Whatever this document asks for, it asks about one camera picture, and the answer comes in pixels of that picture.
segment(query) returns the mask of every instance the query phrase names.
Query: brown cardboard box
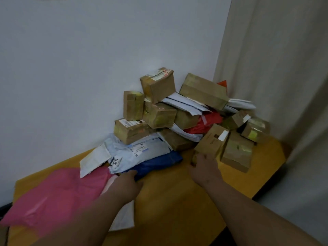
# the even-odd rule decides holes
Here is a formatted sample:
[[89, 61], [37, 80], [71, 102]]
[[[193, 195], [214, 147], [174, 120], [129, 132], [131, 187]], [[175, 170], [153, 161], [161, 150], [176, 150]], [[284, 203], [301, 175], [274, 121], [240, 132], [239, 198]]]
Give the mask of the brown cardboard box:
[[152, 104], [144, 102], [144, 114], [142, 119], [151, 128], [170, 128], [173, 126], [176, 109], [164, 103]]
[[129, 145], [145, 136], [154, 133], [144, 120], [127, 121], [120, 119], [115, 121], [114, 135], [126, 145]]
[[251, 118], [251, 116], [248, 115], [248, 113], [246, 111], [240, 110], [238, 113], [226, 118], [222, 122], [221, 126], [224, 128], [227, 128], [229, 130], [234, 130], [234, 129], [237, 129], [240, 126], [242, 126], [250, 118]]
[[270, 138], [270, 123], [258, 117], [252, 117], [247, 121], [241, 135], [254, 142], [266, 142]]
[[177, 110], [174, 123], [182, 130], [195, 127], [200, 115], [192, 116], [189, 112]]
[[174, 151], [182, 151], [192, 148], [196, 145], [195, 142], [192, 142], [178, 135], [168, 128], [164, 128], [158, 133], [162, 135], [162, 138], [171, 146]]
[[138, 91], [124, 91], [123, 117], [128, 121], [142, 119], [145, 95]]
[[173, 70], [162, 67], [140, 78], [143, 92], [152, 103], [158, 103], [175, 92]]
[[222, 110], [229, 101], [226, 91], [226, 87], [188, 73], [179, 93], [217, 110]]
[[246, 173], [251, 168], [254, 143], [232, 131], [224, 149], [221, 162]]
[[200, 140], [199, 144], [197, 144], [195, 151], [215, 158], [220, 151], [223, 151], [222, 148], [224, 147], [228, 134], [229, 130], [217, 124], [213, 124], [211, 129]]

